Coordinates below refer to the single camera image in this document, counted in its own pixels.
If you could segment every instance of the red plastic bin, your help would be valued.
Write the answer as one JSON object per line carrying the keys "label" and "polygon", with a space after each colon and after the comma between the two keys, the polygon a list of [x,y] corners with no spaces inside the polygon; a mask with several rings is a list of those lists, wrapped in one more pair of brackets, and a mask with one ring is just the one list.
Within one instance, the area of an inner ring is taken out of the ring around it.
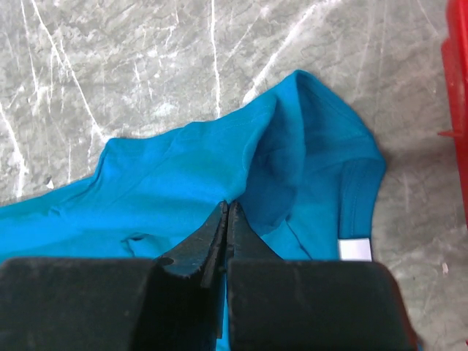
{"label": "red plastic bin", "polygon": [[445,81],[453,130],[441,132],[452,137],[456,147],[465,217],[468,221],[468,0],[449,0],[448,38],[442,44]]}

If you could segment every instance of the blue t-shirt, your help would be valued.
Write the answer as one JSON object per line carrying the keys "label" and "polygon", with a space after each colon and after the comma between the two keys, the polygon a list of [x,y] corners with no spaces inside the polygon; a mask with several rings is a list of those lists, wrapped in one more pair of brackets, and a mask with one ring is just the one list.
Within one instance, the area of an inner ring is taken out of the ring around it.
{"label": "blue t-shirt", "polygon": [[[335,260],[339,239],[370,238],[384,172],[357,114],[296,71],[224,118],[111,139],[90,178],[0,208],[0,262],[155,258],[234,199],[281,257]],[[227,331],[218,349],[227,349]]]}

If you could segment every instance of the marble floor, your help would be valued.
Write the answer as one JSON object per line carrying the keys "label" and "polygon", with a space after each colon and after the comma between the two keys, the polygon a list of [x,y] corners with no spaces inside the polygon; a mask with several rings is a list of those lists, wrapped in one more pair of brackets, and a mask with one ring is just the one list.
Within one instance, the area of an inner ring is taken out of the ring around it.
{"label": "marble floor", "polygon": [[445,0],[0,0],[0,202],[88,175],[110,137],[218,118],[304,69],[388,161],[375,255],[427,350],[467,350],[468,235],[437,136],[446,32]]}

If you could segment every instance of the white tag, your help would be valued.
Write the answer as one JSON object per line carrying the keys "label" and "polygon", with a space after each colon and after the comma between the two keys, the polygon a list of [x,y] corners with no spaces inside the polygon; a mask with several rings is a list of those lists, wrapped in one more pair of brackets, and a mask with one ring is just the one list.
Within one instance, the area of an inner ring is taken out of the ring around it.
{"label": "white tag", "polygon": [[343,261],[372,261],[369,239],[338,240],[339,256]]}
{"label": "white tag", "polygon": [[49,188],[49,189],[53,189],[53,188],[54,188],[52,179],[49,180],[49,182],[46,184],[46,187]]}

